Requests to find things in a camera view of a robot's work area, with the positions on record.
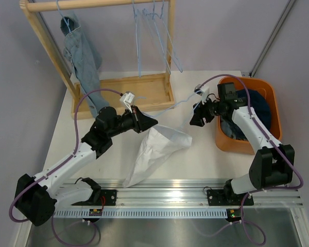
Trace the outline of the dark blue denim garment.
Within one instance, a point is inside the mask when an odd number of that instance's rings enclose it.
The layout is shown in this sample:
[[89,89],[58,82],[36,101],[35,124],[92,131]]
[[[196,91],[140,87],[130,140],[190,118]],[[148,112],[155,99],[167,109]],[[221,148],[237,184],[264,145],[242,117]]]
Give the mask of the dark blue denim garment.
[[263,125],[270,130],[271,128],[271,111],[265,98],[255,90],[248,89],[250,96],[250,105],[254,108],[256,115]]

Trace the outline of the light blue dark-denim hanger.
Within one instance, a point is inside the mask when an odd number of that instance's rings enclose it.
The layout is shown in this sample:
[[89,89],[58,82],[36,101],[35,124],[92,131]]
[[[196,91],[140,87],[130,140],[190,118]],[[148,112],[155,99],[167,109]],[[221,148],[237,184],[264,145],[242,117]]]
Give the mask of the light blue dark-denim hanger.
[[132,9],[135,23],[136,55],[138,62],[138,77],[142,76],[142,55],[141,55],[141,17],[140,11],[135,7],[135,0],[132,0]]

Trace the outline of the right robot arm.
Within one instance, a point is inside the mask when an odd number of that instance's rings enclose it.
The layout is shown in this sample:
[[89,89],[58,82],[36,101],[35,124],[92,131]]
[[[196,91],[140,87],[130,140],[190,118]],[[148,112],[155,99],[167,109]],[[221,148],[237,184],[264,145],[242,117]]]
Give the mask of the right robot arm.
[[252,107],[249,90],[244,89],[245,96],[241,97],[232,82],[219,84],[217,89],[219,99],[211,100],[201,84],[195,87],[201,100],[194,105],[190,125],[203,127],[218,116],[237,125],[255,153],[246,175],[226,181],[224,200],[235,204],[248,192],[290,183],[295,151],[291,145],[283,145],[261,122]]

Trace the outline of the light blue denim skirt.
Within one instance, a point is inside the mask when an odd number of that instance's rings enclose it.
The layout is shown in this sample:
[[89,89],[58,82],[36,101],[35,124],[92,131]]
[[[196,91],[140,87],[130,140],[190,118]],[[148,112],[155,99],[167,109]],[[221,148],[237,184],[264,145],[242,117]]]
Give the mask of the light blue denim skirt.
[[246,140],[246,137],[242,130],[233,122],[228,122],[224,119],[221,119],[220,128],[222,132],[231,139]]

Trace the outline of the white shirt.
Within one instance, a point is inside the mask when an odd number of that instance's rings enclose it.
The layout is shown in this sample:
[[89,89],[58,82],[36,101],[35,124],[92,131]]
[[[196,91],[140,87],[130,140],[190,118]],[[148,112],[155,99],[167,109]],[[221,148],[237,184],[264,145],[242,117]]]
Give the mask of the white shirt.
[[128,188],[151,176],[174,152],[189,148],[193,138],[178,129],[156,125],[143,138],[133,167],[123,182]]

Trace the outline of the light blue shirt hanger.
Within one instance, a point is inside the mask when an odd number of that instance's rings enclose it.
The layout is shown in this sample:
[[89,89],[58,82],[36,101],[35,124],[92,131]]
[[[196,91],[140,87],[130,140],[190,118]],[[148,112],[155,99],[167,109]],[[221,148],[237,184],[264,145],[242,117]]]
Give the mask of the light blue shirt hanger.
[[[195,95],[199,95],[201,93],[201,90],[196,90],[195,92],[193,92],[192,94],[190,94],[185,100],[181,100],[178,101],[177,103],[175,103],[174,105],[172,105],[171,107],[166,108],[165,110],[159,111],[159,113],[155,114],[155,115],[150,115],[148,113],[146,113],[145,111],[143,111],[142,113],[144,113],[146,116],[151,117],[151,118],[157,118],[159,116],[161,116],[162,114],[164,114],[165,112],[167,112],[168,110],[174,109],[176,107],[178,107],[180,104],[182,103],[187,103],[192,97],[194,97]],[[183,130],[186,122],[188,120],[188,118],[191,116],[192,114],[190,113],[189,116],[184,120],[184,122],[179,126],[179,129]]]

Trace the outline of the light blue grey-skirt hanger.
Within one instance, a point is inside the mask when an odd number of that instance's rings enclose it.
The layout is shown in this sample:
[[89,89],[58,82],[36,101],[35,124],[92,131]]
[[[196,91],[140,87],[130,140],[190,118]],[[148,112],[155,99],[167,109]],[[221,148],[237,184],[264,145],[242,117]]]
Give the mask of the light blue grey-skirt hanger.
[[[183,67],[177,56],[176,50],[174,48],[174,21],[175,21],[175,6],[176,1],[160,1],[161,9],[160,13],[155,11],[155,1],[153,1],[153,10],[152,10],[152,20],[156,28],[157,36],[160,42],[160,47],[162,50],[162,56],[165,61],[166,71],[171,74],[171,63],[175,65],[177,70],[182,73]],[[159,22],[165,31],[166,43],[161,37],[157,22]]]

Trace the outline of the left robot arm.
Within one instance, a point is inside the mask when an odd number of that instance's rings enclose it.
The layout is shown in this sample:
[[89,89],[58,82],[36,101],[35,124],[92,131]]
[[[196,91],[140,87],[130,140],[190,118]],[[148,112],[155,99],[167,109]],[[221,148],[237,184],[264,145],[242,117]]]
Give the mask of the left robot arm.
[[34,176],[27,174],[18,179],[15,198],[9,207],[12,221],[13,209],[18,209],[33,225],[40,226],[60,209],[75,203],[97,204],[101,198],[101,186],[91,178],[84,178],[74,185],[63,183],[87,164],[102,156],[111,146],[112,138],[133,130],[142,133],[158,124],[132,105],[122,115],[115,108],[102,108],[89,132],[77,144],[74,151],[62,161]]

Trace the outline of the light blue skirt hanger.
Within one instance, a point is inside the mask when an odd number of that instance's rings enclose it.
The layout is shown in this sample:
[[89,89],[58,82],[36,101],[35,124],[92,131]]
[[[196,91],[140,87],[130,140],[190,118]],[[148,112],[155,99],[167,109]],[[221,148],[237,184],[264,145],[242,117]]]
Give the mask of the light blue skirt hanger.
[[152,1],[152,10],[144,8],[142,10],[142,18],[150,33],[151,39],[157,49],[158,55],[161,57],[165,65],[166,71],[171,74],[171,65],[168,58],[171,52],[168,50],[168,45],[171,44],[171,38],[168,27],[164,19],[165,1],[160,1],[160,12],[157,12],[156,1]]

